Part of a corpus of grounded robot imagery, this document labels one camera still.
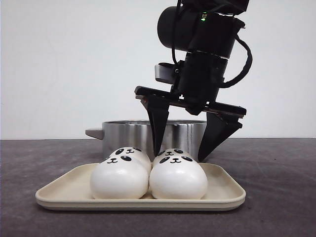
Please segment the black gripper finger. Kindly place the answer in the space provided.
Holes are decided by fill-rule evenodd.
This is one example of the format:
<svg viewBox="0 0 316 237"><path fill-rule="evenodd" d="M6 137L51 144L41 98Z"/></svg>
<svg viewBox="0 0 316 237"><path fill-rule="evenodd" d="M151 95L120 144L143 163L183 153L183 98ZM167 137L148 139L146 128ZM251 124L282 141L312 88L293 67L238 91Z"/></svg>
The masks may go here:
<svg viewBox="0 0 316 237"><path fill-rule="evenodd" d="M198 160L204 160L217 146L242 128L237 116L212 113L206 116L207 125L198 151Z"/></svg>
<svg viewBox="0 0 316 237"><path fill-rule="evenodd" d="M154 155L157 156L161 148L169 115L169 101L155 95L149 95L143 97L141 103L147 110L149 116L152 129Z"/></svg>

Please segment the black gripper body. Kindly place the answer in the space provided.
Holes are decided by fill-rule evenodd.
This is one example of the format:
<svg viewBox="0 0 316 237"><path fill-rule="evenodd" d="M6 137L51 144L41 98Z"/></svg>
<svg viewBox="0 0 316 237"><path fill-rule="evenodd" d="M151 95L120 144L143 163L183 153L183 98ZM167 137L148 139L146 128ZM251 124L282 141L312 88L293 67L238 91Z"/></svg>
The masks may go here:
<svg viewBox="0 0 316 237"><path fill-rule="evenodd" d="M196 52L187 53L183 62L177 86L172 85L169 92L137 86L136 98L155 95L168 100L172 106L185 108L192 115L198 115L201 111L238 118L246 115L246 109L243 107L216 102L218 84L224 81L223 75L228 60Z"/></svg>

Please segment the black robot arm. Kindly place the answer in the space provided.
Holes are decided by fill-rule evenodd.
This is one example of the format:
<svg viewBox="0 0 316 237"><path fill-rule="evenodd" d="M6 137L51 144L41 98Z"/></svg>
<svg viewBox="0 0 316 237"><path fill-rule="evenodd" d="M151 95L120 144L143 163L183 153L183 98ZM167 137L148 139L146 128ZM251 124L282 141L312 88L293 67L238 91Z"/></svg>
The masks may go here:
<svg viewBox="0 0 316 237"><path fill-rule="evenodd" d="M161 148L170 106L182 107L192 115L207 113L199 161L242 127L238 120L246 115L246 109L219 103L216 98L219 89L237 84L251 68L251 50L238 36L245 24L237 16L247 7L246 0L180 0L160 15L160 42L172 51L184 51L186 58L155 66L156 80L170 84L170 91L135 88L136 98L148 112L155 155ZM247 60L236 77L225 81L235 42L245 48Z"/></svg>

